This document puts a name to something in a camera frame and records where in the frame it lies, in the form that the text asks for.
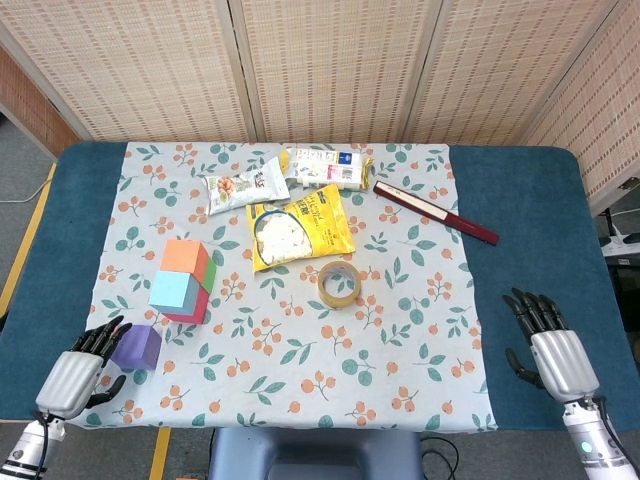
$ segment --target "yellow floor stripe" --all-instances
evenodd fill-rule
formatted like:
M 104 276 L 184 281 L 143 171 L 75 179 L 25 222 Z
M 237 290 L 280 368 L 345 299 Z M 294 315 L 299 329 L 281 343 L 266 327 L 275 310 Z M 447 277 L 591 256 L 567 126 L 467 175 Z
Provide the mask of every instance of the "yellow floor stripe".
M 51 180 L 53 178 L 53 174 L 55 171 L 56 164 L 54 163 L 53 165 L 51 165 L 47 180 Z M 13 296 L 13 292 L 16 289 L 16 284 L 18 283 L 18 279 L 20 278 L 20 272 L 22 272 L 22 267 L 24 267 L 24 263 L 27 260 L 27 255 L 29 255 L 29 250 L 31 249 L 33 238 L 35 237 L 36 231 L 38 230 L 38 225 L 40 225 L 40 220 L 42 219 L 42 213 L 44 212 L 44 206 L 47 203 L 47 197 L 49 196 L 50 188 L 51 182 L 47 183 L 42 189 L 42 193 L 40 194 L 40 198 L 38 199 L 36 208 L 33 210 L 33 215 L 31 215 L 31 220 L 29 221 L 29 225 L 27 226 L 27 231 L 25 232 L 24 237 L 22 237 L 22 243 L 20 244 L 20 248 L 18 249 L 16 258 L 13 261 L 11 270 L 9 271 L 9 276 L 7 277 L 7 281 L 4 284 L 4 288 L 2 289 L 2 294 L 0 294 L 0 316 L 4 315 L 9 309 L 11 297 Z
M 169 450 L 170 438 L 170 428 L 162 427 L 158 430 L 158 438 L 156 439 L 156 450 L 153 452 L 153 463 L 151 464 L 151 473 L 149 473 L 149 480 L 162 480 L 162 474 L 164 473 L 164 464 L 167 460 L 167 451 Z

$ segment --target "blue table surface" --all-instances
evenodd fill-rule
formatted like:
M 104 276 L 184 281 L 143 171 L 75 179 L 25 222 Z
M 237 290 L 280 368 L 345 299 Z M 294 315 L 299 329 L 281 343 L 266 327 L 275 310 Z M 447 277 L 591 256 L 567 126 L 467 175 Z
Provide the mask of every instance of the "blue table surface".
M 83 143 L 60 158 L 22 280 L 0 334 L 0 418 L 27 419 L 53 363 L 83 331 L 124 143 Z M 575 157 L 547 147 L 454 146 L 459 213 L 500 234 L 463 236 L 500 428 L 562 429 L 562 406 L 517 380 L 504 349 L 533 366 L 501 296 L 512 286 L 556 300 L 589 354 L 618 430 L 640 427 L 640 379 L 600 253 Z

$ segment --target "orange block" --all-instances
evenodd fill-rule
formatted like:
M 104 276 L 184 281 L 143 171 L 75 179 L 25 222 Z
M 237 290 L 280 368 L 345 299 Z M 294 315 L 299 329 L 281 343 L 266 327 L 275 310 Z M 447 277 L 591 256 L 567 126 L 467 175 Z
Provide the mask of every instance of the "orange block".
M 164 247 L 160 270 L 192 274 L 200 285 L 207 276 L 209 254 L 197 240 L 168 240 Z

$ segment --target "floral tablecloth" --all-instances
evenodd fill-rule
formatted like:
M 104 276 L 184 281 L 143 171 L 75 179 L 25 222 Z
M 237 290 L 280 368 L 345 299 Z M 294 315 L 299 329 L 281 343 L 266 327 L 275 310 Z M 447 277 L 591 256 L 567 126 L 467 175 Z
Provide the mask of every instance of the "floral tablecloth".
M 342 259 L 360 272 L 362 293 L 332 310 L 316 282 L 337 258 L 254 275 L 244 209 L 205 214 L 202 176 L 258 168 L 287 146 L 128 145 L 87 328 L 123 314 L 153 325 L 162 349 L 155 371 L 124 371 L 120 394 L 75 423 L 494 429 L 473 278 L 457 231 L 371 191 L 342 191 L 356 243 Z M 446 145 L 308 147 L 372 155 L 377 178 L 457 209 Z M 296 186 L 291 195 L 309 191 Z M 169 322 L 148 306 L 169 238 L 203 241 L 218 266 L 204 325 Z M 336 278 L 330 287 L 349 283 Z M 110 362 L 96 391 L 121 373 Z

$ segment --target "light blue block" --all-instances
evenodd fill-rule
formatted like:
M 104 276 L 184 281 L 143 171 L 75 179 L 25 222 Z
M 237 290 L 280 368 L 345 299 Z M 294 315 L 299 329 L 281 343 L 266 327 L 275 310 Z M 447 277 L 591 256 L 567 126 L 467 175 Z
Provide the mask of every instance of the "light blue block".
M 198 280 L 190 273 L 159 271 L 151 287 L 149 305 L 162 313 L 193 315 Z

